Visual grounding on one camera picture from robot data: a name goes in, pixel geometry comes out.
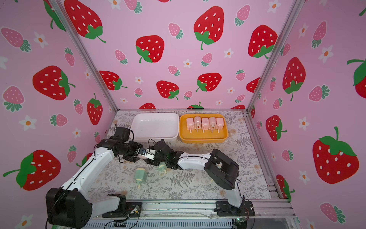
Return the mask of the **white plastic storage tray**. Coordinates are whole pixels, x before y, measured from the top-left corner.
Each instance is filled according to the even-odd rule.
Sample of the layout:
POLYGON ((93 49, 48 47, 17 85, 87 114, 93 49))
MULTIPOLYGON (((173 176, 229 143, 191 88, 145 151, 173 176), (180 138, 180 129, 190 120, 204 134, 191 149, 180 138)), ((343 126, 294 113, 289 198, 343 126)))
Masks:
POLYGON ((131 125, 134 141, 144 143, 149 139, 155 142, 175 141, 179 134, 179 116, 176 113, 143 113, 137 114, 131 125))

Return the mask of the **yellow plastic storage tray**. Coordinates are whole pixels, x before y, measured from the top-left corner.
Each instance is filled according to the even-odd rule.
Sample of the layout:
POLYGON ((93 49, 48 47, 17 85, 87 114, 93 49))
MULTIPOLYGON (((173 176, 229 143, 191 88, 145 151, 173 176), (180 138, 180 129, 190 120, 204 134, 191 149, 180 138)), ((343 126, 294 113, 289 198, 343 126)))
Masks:
POLYGON ((179 136, 184 143, 223 143, 228 138, 226 120, 221 114, 184 114, 179 136))

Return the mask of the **pink sharpener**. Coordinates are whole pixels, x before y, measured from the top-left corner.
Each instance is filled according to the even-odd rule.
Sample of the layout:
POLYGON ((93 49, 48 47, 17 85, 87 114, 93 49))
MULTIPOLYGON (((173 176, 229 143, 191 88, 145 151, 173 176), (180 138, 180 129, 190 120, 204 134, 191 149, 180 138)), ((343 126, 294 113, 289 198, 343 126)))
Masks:
POLYGON ((194 117, 194 128, 198 132, 202 126, 202 118, 199 116, 194 117))
POLYGON ((187 130, 191 133, 194 130, 194 119, 189 117, 186 119, 187 130))
POLYGON ((204 133, 209 129, 209 118, 202 117, 202 126, 201 126, 202 132, 204 133))
POLYGON ((218 133, 223 129, 224 125, 225 125, 224 119, 222 117, 217 117, 216 130, 218 131, 218 133))
POLYGON ((216 126, 217 126, 216 118, 215 117, 210 117, 209 118, 209 127, 210 127, 211 132, 216 130, 216 126))

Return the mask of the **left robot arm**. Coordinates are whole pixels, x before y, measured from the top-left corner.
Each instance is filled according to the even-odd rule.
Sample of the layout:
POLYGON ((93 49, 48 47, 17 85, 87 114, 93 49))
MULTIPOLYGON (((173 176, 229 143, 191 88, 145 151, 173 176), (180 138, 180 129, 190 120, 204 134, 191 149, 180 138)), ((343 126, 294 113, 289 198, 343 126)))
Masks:
POLYGON ((46 224, 81 229, 88 221, 103 214, 120 216, 134 213, 127 209, 124 195, 112 194, 106 198, 87 200, 87 194, 103 169, 116 157, 136 162, 143 147, 129 137, 132 130, 115 127, 114 135, 103 139, 94 147, 92 156, 60 188, 52 188, 46 194, 46 224))

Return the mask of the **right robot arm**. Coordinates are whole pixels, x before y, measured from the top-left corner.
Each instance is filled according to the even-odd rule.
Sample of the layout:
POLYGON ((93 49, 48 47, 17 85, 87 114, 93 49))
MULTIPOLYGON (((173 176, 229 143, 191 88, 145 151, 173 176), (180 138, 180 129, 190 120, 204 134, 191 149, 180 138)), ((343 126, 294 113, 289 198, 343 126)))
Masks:
POLYGON ((227 190, 228 204, 239 208, 243 202, 238 184, 239 165, 218 149, 207 154, 189 154, 183 151, 174 151, 164 140, 160 140, 147 149, 140 149, 138 155, 144 157, 149 165, 159 166, 165 163, 173 170, 196 169, 205 171, 210 178, 221 188, 227 190))

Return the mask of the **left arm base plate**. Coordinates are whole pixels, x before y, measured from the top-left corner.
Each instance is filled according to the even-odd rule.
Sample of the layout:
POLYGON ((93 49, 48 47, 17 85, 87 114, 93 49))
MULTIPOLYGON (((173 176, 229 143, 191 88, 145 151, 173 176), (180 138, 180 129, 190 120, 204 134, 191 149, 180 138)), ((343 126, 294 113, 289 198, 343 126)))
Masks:
POLYGON ((123 202, 117 210, 105 213, 103 218, 138 218, 141 215, 142 202, 123 202))

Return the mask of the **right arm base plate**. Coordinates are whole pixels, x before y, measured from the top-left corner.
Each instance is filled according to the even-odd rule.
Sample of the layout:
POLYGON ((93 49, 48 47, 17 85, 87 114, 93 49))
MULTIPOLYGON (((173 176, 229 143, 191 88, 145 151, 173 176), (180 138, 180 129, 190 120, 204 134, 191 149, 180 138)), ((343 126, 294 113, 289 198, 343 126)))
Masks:
POLYGON ((240 207, 234 207, 228 203, 228 201, 217 201, 215 204, 214 212, 219 217, 253 217, 255 216, 253 203, 248 200, 244 200, 240 207))

